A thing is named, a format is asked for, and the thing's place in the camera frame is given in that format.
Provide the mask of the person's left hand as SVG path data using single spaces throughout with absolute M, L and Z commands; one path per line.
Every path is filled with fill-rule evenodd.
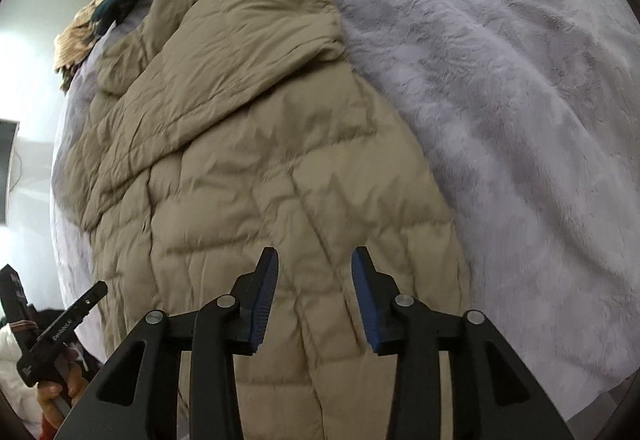
M 78 362 L 79 359 L 80 354 L 76 349 L 67 349 L 65 352 L 66 368 L 64 368 L 65 382 L 62 384 L 59 382 L 39 382 L 37 386 L 36 396 L 42 417 L 55 429 L 60 428 L 64 420 L 64 415 L 56 405 L 56 401 L 66 394 L 72 401 L 70 406 L 74 406 L 89 385 L 82 371 L 82 365 Z

